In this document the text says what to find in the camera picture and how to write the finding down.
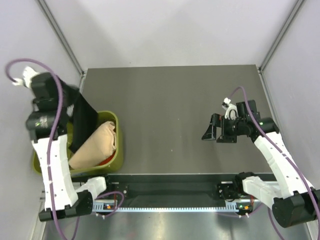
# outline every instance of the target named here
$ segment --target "gray wall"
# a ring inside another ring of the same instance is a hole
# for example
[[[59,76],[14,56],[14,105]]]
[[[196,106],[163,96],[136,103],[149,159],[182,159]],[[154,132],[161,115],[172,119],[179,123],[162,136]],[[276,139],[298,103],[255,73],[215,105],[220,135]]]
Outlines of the gray wall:
[[[68,83],[78,85],[80,77],[36,1],[2,0],[0,9],[0,239],[25,240],[36,219],[43,185],[31,166],[32,146],[25,128],[33,96],[10,83],[4,66],[15,58],[33,58]],[[20,77],[25,66],[14,67],[12,75]]]
[[[286,146],[298,167],[320,187],[320,1],[306,1],[265,78]]]
[[[260,65],[295,0],[47,0],[84,68]]]

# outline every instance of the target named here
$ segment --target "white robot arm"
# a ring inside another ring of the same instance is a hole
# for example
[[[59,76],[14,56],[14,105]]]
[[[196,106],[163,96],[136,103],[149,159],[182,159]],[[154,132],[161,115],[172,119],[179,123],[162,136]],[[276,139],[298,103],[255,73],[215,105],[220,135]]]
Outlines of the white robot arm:
[[[25,86],[33,91],[33,112],[26,121],[31,143],[39,159],[45,189],[44,210],[39,213],[40,221],[53,219],[53,203],[50,186],[53,186],[54,207],[58,219],[91,214],[93,202],[107,189],[103,176],[90,178],[75,190],[67,156],[67,123],[73,123],[71,151],[75,152],[94,132],[98,114],[82,97],[79,91],[60,80],[63,89],[63,104],[58,125],[50,148],[50,164],[47,151],[50,132],[57,114],[58,93],[56,83],[48,72],[38,73],[30,67],[23,72],[23,79],[16,86]]]
[[[320,190],[315,190],[305,178],[301,179],[301,174],[297,172],[296,164],[286,149],[273,119],[261,118],[254,100],[238,102],[235,107],[230,99],[225,98],[222,107],[226,110],[225,115],[214,113],[211,116],[210,125],[202,140],[236,143],[237,136],[247,135],[265,157],[279,186],[275,188],[267,184],[253,172],[242,172],[232,181],[236,192],[239,195],[254,196],[267,205],[272,209],[277,222],[284,228],[315,220],[316,209],[306,185],[310,188],[317,207],[320,205]],[[217,127],[221,128],[221,136],[218,138]]]

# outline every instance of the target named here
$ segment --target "metal frame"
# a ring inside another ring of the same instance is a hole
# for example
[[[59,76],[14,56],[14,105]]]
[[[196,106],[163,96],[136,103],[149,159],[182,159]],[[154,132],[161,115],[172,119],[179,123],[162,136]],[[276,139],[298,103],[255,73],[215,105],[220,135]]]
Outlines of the metal frame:
[[[106,192],[123,192],[125,199],[121,208],[134,210],[145,209],[188,209],[189,212],[208,208],[224,208],[225,199],[218,190],[221,182],[230,181],[236,174],[109,174],[104,175]],[[272,173],[260,173],[258,176],[267,182],[275,182]],[[74,177],[74,183],[85,183],[96,176]]]
[[[39,210],[36,214],[36,218],[34,220],[34,226],[29,236],[29,240],[41,240],[45,233],[46,222],[40,222],[38,213],[40,213],[45,208],[45,200],[40,199]]]
[[[82,76],[81,76],[81,79],[80,79],[80,84],[79,84],[79,92],[82,93],[83,90],[84,90],[84,87],[85,87],[85,80],[86,80],[86,77],[87,77],[87,72],[88,71],[84,71]]]
[[[63,34],[61,28],[59,27],[55,17],[53,16],[49,6],[47,5],[45,0],[35,0],[38,3],[39,8],[41,9],[42,13],[44,14],[45,18],[47,19],[48,23],[52,27],[56,37],[59,39],[63,49],[65,50],[66,54],[70,58],[72,64],[74,65],[75,69],[78,71],[80,76],[83,76],[84,70],[82,69],[77,57],[75,56],[74,52],[72,51],[65,35]]]
[[[259,67],[260,72],[263,73],[263,71],[266,69],[270,59],[272,58],[272,56],[275,54],[279,44],[281,43],[282,39],[284,38],[284,36],[286,35],[288,29],[290,28],[290,26],[292,25],[294,19],[296,18],[298,12],[300,11],[300,9],[302,8],[303,4],[306,2],[306,0],[297,0],[292,8],[292,10],[290,11],[289,16],[286,18],[284,24],[282,25],[280,32],[278,33],[278,35],[276,36],[275,40],[273,41],[268,53],[266,54],[266,56],[264,57],[261,66]]]

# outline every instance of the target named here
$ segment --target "olive green basket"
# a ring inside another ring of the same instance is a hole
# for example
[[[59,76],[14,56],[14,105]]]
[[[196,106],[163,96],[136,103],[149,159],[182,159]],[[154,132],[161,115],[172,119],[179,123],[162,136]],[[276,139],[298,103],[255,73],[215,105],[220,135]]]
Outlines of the olive green basket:
[[[98,121],[97,127],[101,124],[112,121],[115,123],[115,131],[116,131],[116,150],[113,158],[104,165],[83,168],[83,169],[72,169],[70,168],[71,177],[79,177],[79,176],[91,176],[91,175],[100,175],[100,174],[108,174],[114,173],[118,171],[124,162],[124,149],[123,149],[123,135],[121,129],[119,127],[119,121],[117,116],[111,111],[99,111],[98,112]],[[67,157],[68,160],[73,156],[73,153],[69,150],[69,146],[72,143],[73,139],[73,125],[71,123],[67,124]],[[33,161],[32,161],[33,169],[36,173],[41,173],[40,162],[38,156],[35,151],[33,151]]]

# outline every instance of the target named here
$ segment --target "gray metal surface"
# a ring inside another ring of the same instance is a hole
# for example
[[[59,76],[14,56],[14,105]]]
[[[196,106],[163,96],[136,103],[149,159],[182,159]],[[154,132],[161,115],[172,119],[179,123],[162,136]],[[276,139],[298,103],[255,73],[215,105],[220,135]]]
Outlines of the gray metal surface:
[[[60,221],[71,239],[75,219]],[[310,240],[306,225],[279,230],[286,240]],[[42,240],[60,239],[54,223],[48,222]],[[231,218],[217,213],[117,213],[102,220],[83,216],[75,240],[277,240],[267,208],[249,218]]]
[[[211,114],[237,86],[271,116],[255,65],[89,69],[83,95],[97,110],[113,111],[124,134],[120,174],[269,173],[246,136],[237,144],[201,141]],[[236,93],[234,103],[243,101]]]

